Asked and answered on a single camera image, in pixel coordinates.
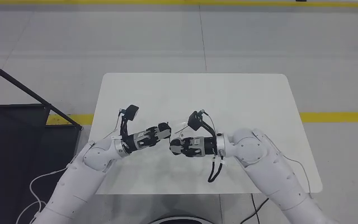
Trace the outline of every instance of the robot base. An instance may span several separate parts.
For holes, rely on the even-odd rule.
[[[167,218],[161,218],[150,224],[213,224],[207,220],[198,217],[190,216],[173,216]]]

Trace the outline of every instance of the black wire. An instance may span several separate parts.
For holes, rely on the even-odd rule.
[[[258,213],[257,213],[257,210],[256,210],[255,200],[253,199],[253,194],[251,194],[251,200],[252,200],[253,208],[255,209],[257,222],[258,222],[258,224],[260,224],[260,219],[258,218]]]
[[[208,178],[208,182],[209,182],[209,183],[212,183],[212,182],[218,177],[218,175],[220,174],[220,172],[221,172],[221,170],[222,170],[222,168],[223,168],[223,164],[220,163],[219,168],[218,168],[218,171],[216,172],[216,174],[214,175],[214,177],[211,178],[211,176],[212,176],[213,173],[214,173],[214,168],[215,168],[215,161],[213,161],[213,166],[212,166],[212,168],[211,168],[211,173],[210,173],[210,176],[209,176],[209,178]]]
[[[251,214],[249,217],[245,218],[243,221],[240,222],[240,224],[243,224],[244,222],[246,222],[247,220],[249,220],[250,218],[254,217],[256,215],[256,213],[262,208],[262,206],[268,201],[269,199],[266,198],[265,201],[262,202],[262,204],[260,204],[260,206],[257,208],[257,211],[255,211],[253,214]]]
[[[189,126],[187,125],[185,128],[187,128],[187,127],[189,127]],[[184,130],[185,128],[183,128],[183,129],[181,129],[181,130],[178,130],[176,133],[181,132],[181,131]],[[174,133],[174,134],[176,134],[176,133]]]

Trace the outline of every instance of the cable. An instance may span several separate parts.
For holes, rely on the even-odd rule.
[[[215,125],[214,125],[214,122],[213,122],[213,120],[212,120],[211,116],[210,116],[207,112],[204,112],[204,114],[206,114],[206,116],[208,116],[208,117],[210,118],[211,123],[213,124],[214,133],[215,133],[215,136],[216,136]]]
[[[255,205],[255,200],[253,200],[253,194],[251,194],[251,200],[252,200],[253,208],[255,209],[257,222],[258,222],[258,224],[260,224],[260,219],[258,218],[258,213],[257,213],[256,205]]]
[[[204,114],[210,118],[211,123],[213,124],[214,134],[215,134],[215,137],[216,137],[215,125],[214,125],[214,122],[213,122],[213,120],[212,120],[211,116],[210,116],[207,112],[204,112]]]
[[[310,182],[309,182],[308,175],[307,175],[307,172],[306,172],[306,169],[304,168],[304,166],[303,166],[299,161],[293,160],[293,159],[288,158],[287,156],[285,156],[285,154],[283,154],[283,153],[279,150],[279,148],[274,144],[274,142],[271,140],[271,138],[270,138],[269,136],[267,136],[267,135],[265,135],[265,136],[266,136],[266,138],[271,142],[271,144],[274,145],[275,148],[282,154],[282,156],[283,156],[284,158],[286,158],[287,160],[290,160],[290,161],[292,161],[292,162],[296,162],[296,163],[298,163],[298,164],[302,167],[303,172],[304,172],[304,175],[306,176],[307,183],[308,183],[308,191],[309,191],[308,195],[309,195],[309,197],[310,197],[311,199],[313,199],[313,197],[312,197],[312,195],[311,195],[311,184],[310,184]]]
[[[216,174],[214,175],[214,177],[211,178],[212,175],[213,175],[213,173],[214,173],[214,169],[215,169],[215,156],[214,156],[214,158],[213,158],[213,166],[211,167],[211,173],[210,173],[210,176],[209,176],[209,178],[208,178],[208,182],[209,182],[209,183],[212,183],[212,182],[219,176],[219,174],[220,174],[220,172],[221,172],[221,170],[222,170],[222,168],[223,168],[223,163],[222,163],[222,161],[224,160],[224,157],[221,156],[220,158],[221,158],[221,163],[220,163],[220,165],[219,165],[218,171],[216,172]]]
[[[35,221],[36,217],[32,218],[29,224],[32,224]]]
[[[245,218],[243,221],[240,222],[240,224],[243,224],[244,222],[246,222],[247,220],[249,220],[250,218],[254,217],[257,212],[262,208],[262,206],[268,201],[269,199],[266,198],[266,200],[264,200],[262,202],[262,204],[260,204],[260,206],[257,208],[257,211],[255,211],[253,214],[251,214],[249,217]]]
[[[116,122],[116,126],[114,127],[113,131],[111,131],[108,135],[106,135],[103,139],[107,138],[110,134],[112,134],[116,129],[117,129],[117,126],[118,126],[118,121],[119,121],[119,115],[117,117],[117,122]]]
[[[22,214],[23,214],[26,210],[28,210],[28,208],[30,208],[31,206],[33,206],[33,205],[36,204],[36,203],[38,203],[38,201],[35,201],[35,202],[31,203],[31,204],[30,204],[29,206],[27,206],[24,210],[22,210],[22,212],[21,212],[21,213],[18,215],[18,217],[17,217],[16,224],[18,224],[18,221],[20,220]]]
[[[52,174],[56,174],[58,172],[62,172],[64,170],[66,170],[67,167],[63,168],[62,170],[58,170],[58,171],[53,171],[53,172],[50,172],[48,174],[44,174],[44,175],[40,175],[38,177],[36,177],[34,180],[32,180],[32,182],[30,183],[30,192],[31,194],[33,194],[33,196],[37,199],[37,202],[39,203],[39,212],[41,212],[41,201],[40,201],[40,198],[35,194],[35,192],[32,190],[32,184],[34,183],[35,180],[39,179],[39,178],[43,178],[44,176],[49,176],[49,175],[52,175]]]
[[[186,127],[182,128],[182,129],[180,129],[180,130],[178,130],[176,133],[183,131],[183,130],[184,130],[185,128],[187,128],[187,127],[189,127],[189,126],[187,125]]]
[[[20,215],[17,217],[16,224],[18,224],[18,221],[19,221],[20,217],[22,216],[22,214],[23,214],[28,208],[30,208],[32,205],[34,205],[34,204],[36,204],[36,203],[39,204],[39,210],[38,210],[38,212],[41,212],[41,209],[42,209],[41,202],[43,202],[43,201],[40,200],[40,198],[35,194],[35,192],[34,192],[33,189],[32,189],[32,184],[34,183],[34,181],[37,180],[37,179],[39,179],[39,178],[43,178],[44,176],[49,176],[49,175],[52,175],[52,174],[56,174],[56,173],[58,173],[58,172],[62,172],[62,171],[64,171],[64,170],[66,170],[66,169],[67,169],[67,166],[66,166],[65,168],[61,169],[61,170],[53,171],[53,172],[50,172],[50,173],[44,174],[44,175],[40,175],[40,176],[36,177],[34,180],[31,181],[31,183],[30,183],[30,185],[29,185],[30,192],[31,192],[31,194],[33,194],[33,196],[36,198],[37,201],[34,202],[34,203],[32,203],[31,205],[27,206],[24,210],[22,210],[22,212],[20,213]]]

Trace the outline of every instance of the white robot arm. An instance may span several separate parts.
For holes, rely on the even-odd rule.
[[[215,133],[202,120],[202,114],[207,115],[204,110],[195,111],[189,118],[188,126],[193,130],[203,127],[213,136],[175,138],[170,146],[175,155],[182,153],[188,157],[201,157],[216,154],[221,158],[234,157],[255,186],[281,209],[290,223],[338,223],[325,216],[303,190],[282,152],[263,132],[258,129],[239,129],[232,136]]]
[[[137,110],[129,107],[127,111],[130,112],[124,111],[123,117],[133,120]],[[202,120],[203,113],[206,114],[203,110],[199,113],[195,111],[189,118],[188,126],[194,130],[203,127],[212,137],[175,138],[170,142],[174,155],[234,157],[255,186],[282,210],[292,224],[337,223],[326,217],[303,190],[282,153],[265,134],[257,129],[240,129],[232,136],[216,133]],[[76,212],[95,194],[116,160],[133,151],[154,146],[170,135],[170,127],[161,123],[129,136],[126,121],[123,121],[119,136],[107,137],[97,143],[88,142],[68,165],[48,204],[36,214],[33,223],[71,223]]]
[[[137,111],[138,107],[133,105],[121,111],[124,114],[121,135],[108,135],[96,143],[90,141],[84,146],[67,165],[46,207],[35,215],[34,224],[71,223],[76,212],[97,192],[116,160],[170,137],[171,129],[167,123],[128,135],[126,122],[133,120]]]

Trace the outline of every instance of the white cable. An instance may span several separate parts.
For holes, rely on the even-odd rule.
[[[120,116],[117,117],[116,126],[114,127],[113,131],[110,132],[108,135],[106,135],[103,139],[107,138],[110,134],[112,134],[112,133],[117,129],[119,117],[120,117]],[[72,158],[70,164],[74,161],[74,159],[75,159],[76,157],[77,157],[77,155],[75,155],[75,156]],[[67,166],[66,166],[65,168],[61,169],[61,170],[53,171],[53,172],[50,172],[50,173],[48,173],[48,174],[44,174],[44,175],[38,176],[38,177],[36,177],[34,180],[31,181],[30,186],[29,186],[29,187],[30,187],[30,192],[31,192],[31,194],[33,194],[33,196],[36,198],[37,201],[33,202],[32,204],[30,204],[29,206],[27,206],[24,210],[22,210],[22,212],[20,213],[20,215],[17,217],[16,224],[18,224],[18,221],[20,220],[20,217],[22,216],[22,214],[23,214],[26,210],[28,210],[28,208],[30,208],[31,206],[33,206],[34,204],[36,204],[36,203],[39,204],[39,210],[38,210],[38,212],[41,212],[41,209],[42,209],[41,202],[46,205],[46,203],[45,203],[44,201],[41,201],[40,198],[39,198],[39,197],[35,194],[35,192],[33,191],[33,189],[32,189],[32,184],[34,183],[34,181],[37,180],[37,179],[39,179],[39,178],[43,178],[44,176],[49,176],[49,175],[52,175],[52,174],[56,174],[56,173],[58,173],[58,172],[62,172],[62,171],[64,171],[64,170],[66,170],[66,169],[67,169]],[[36,217],[33,217],[33,219],[30,221],[30,224],[32,224],[35,219],[36,219]]]
[[[34,180],[32,180],[32,182],[30,183],[30,192],[31,192],[31,194],[33,194],[33,196],[37,199],[37,202],[38,202],[38,204],[39,204],[39,211],[38,211],[38,212],[41,212],[41,208],[42,208],[42,206],[41,206],[41,201],[40,201],[40,198],[39,198],[39,197],[35,194],[35,192],[32,190],[32,184],[34,183],[35,180],[37,180],[37,179],[39,179],[39,178],[43,178],[44,176],[49,176],[49,175],[52,175],[52,174],[56,174],[56,173],[58,173],[58,172],[62,172],[62,171],[64,171],[64,170],[66,170],[66,169],[67,169],[67,166],[66,166],[65,168],[61,169],[61,170],[53,171],[53,172],[50,172],[50,173],[48,173],[48,174],[44,174],[44,175],[38,176],[38,177],[36,177]]]
[[[31,204],[30,204],[29,206],[27,206],[24,210],[22,210],[22,212],[21,212],[21,213],[18,215],[18,217],[17,217],[16,224],[18,224],[18,221],[20,220],[22,214],[23,214],[26,210],[28,210],[28,208],[30,208],[31,206],[33,206],[33,205],[36,204],[36,203],[38,203],[38,201],[35,201],[35,202],[31,203]]]
[[[312,197],[312,195],[311,195],[311,184],[310,184],[310,182],[309,182],[308,175],[307,175],[307,172],[306,172],[306,169],[304,168],[304,166],[303,166],[299,161],[293,160],[293,159],[288,158],[287,156],[285,156],[285,154],[283,154],[283,153],[279,150],[279,148],[274,144],[274,142],[271,140],[271,138],[269,138],[266,134],[265,134],[265,136],[266,136],[266,138],[271,142],[271,144],[273,144],[273,145],[275,146],[275,148],[280,152],[280,154],[282,154],[282,156],[283,156],[284,158],[286,158],[287,160],[290,160],[290,161],[292,161],[292,162],[296,162],[296,163],[298,163],[298,164],[302,167],[303,172],[304,172],[304,175],[306,176],[307,183],[308,183],[308,191],[309,191],[308,194],[309,194],[309,197],[313,199],[313,197]]]
[[[118,117],[117,117],[116,126],[114,127],[113,131],[111,131],[111,132],[110,132],[108,135],[106,135],[103,139],[107,138],[110,134],[112,134],[115,130],[117,130],[118,121],[119,121],[119,115],[118,115]]]
[[[212,120],[212,118],[211,118],[211,116],[210,116],[209,114],[206,114],[206,115],[210,118],[211,123],[213,124],[214,133],[215,133],[215,135],[216,135],[216,130],[215,130],[214,122],[213,122],[213,120]]]
[[[36,217],[32,218],[32,220],[29,222],[29,224],[32,224],[35,221]]]
[[[212,120],[212,118],[211,118],[211,116],[209,114],[207,114],[207,113],[205,113],[205,114],[210,118],[211,123],[213,124],[214,133],[215,133],[215,136],[216,136],[216,130],[215,130],[214,122],[213,122],[213,120]],[[213,153],[214,153],[214,158],[215,158],[216,154],[218,154],[219,152],[216,152],[216,154],[215,154],[215,151],[213,149]]]

